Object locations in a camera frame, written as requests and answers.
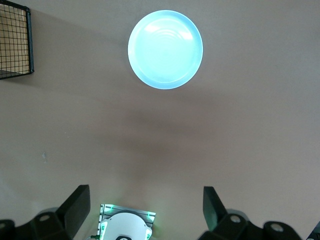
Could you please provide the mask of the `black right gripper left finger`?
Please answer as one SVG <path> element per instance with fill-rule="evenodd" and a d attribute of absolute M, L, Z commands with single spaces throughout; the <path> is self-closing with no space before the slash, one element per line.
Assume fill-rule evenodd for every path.
<path fill-rule="evenodd" d="M 11 219 L 0 221 L 2 240 L 72 240 L 90 213 L 89 185 L 79 185 L 57 209 L 44 210 L 29 222 L 16 226 Z"/>

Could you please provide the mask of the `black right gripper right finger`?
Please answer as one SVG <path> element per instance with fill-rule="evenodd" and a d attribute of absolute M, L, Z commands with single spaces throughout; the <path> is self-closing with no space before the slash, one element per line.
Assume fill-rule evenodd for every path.
<path fill-rule="evenodd" d="M 288 224 L 267 221 L 260 228 L 237 213 L 228 213 L 212 186 L 203 188 L 202 211 L 208 227 L 200 240 L 300 240 Z"/>

